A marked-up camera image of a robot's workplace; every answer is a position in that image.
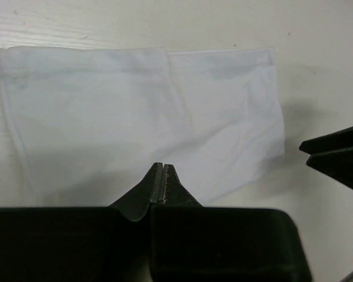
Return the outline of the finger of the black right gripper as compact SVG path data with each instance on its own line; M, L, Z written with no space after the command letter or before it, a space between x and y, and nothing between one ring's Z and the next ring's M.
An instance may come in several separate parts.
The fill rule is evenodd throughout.
M305 153L323 153L353 147L353 126L303 141L299 150Z
M353 190L353 147L312 154L306 164Z

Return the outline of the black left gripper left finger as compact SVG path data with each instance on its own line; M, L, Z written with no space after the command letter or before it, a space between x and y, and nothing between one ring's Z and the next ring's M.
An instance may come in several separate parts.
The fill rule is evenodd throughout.
M0 208L0 281L112 281L146 252L162 164L106 207Z

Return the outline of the white skirt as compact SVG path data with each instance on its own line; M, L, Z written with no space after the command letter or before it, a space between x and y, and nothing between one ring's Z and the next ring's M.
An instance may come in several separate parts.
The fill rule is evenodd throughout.
M283 157L271 49L0 49L26 206L106 206L155 162L207 204Z

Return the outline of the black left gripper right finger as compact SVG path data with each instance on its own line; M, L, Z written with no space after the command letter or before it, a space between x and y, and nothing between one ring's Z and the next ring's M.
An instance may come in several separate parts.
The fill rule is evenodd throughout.
M155 163L151 172L154 281L311 281L298 229L286 212L203 207L173 165Z

